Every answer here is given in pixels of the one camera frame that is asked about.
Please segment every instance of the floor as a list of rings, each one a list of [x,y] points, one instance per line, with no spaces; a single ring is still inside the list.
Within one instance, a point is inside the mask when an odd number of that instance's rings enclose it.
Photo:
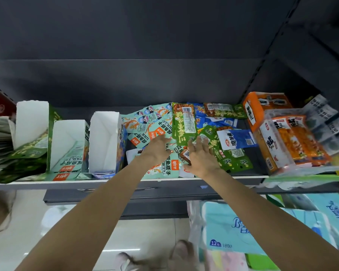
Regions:
[[[13,271],[40,238],[74,207],[47,206],[44,194],[45,190],[17,192],[11,222],[7,228],[3,224],[4,231],[0,232],[0,271]],[[114,270],[115,256],[124,251],[164,271],[170,250],[177,240],[187,239],[188,235],[187,218],[120,220],[94,270]]]

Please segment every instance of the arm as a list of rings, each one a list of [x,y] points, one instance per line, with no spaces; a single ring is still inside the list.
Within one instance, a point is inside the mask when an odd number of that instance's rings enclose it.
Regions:
[[[93,270],[143,175],[170,155],[153,139],[127,167],[78,203],[37,243],[16,271]]]
[[[188,144],[186,171],[204,179],[235,211],[258,244],[282,271],[339,270],[339,251],[309,227],[222,170],[197,138]]]

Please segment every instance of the hand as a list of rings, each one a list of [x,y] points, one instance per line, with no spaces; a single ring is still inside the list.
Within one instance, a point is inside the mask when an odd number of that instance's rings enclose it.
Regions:
[[[202,141],[201,137],[197,136],[196,145],[189,140],[187,148],[190,151],[191,165],[184,166],[186,171],[206,180],[207,175],[221,170],[212,150],[208,148],[207,138]]]
[[[147,158],[151,167],[162,164],[171,154],[171,150],[166,150],[166,144],[171,141],[171,138],[166,138],[164,135],[155,137],[141,153],[143,158]]]

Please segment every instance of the orange logo square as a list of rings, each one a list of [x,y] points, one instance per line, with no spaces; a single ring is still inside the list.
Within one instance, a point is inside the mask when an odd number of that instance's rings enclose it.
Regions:
[[[164,135],[166,132],[162,129],[162,128],[160,128],[160,127],[158,127],[157,129],[156,129],[156,132],[157,132],[157,134],[158,135]]]
[[[149,139],[152,141],[155,137],[156,137],[156,132],[155,131],[151,131],[149,132]]]
[[[134,137],[132,140],[131,140],[132,144],[134,145],[138,145],[140,143],[140,140],[138,140],[136,137]]]
[[[60,168],[59,172],[67,172],[72,171],[74,169],[75,165],[65,165],[62,168]]]
[[[68,178],[70,173],[60,173],[55,176],[53,181],[65,181]]]
[[[172,170],[179,170],[180,169],[180,167],[178,165],[178,160],[172,160],[172,162],[171,162],[171,169]]]

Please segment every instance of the person's left hand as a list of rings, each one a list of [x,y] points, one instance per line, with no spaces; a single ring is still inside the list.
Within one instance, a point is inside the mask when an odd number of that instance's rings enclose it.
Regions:
[[[164,135],[155,137],[141,153],[143,158],[147,158],[152,166],[162,164],[171,154],[171,150],[166,150],[166,144],[171,141],[171,138],[166,138]]]

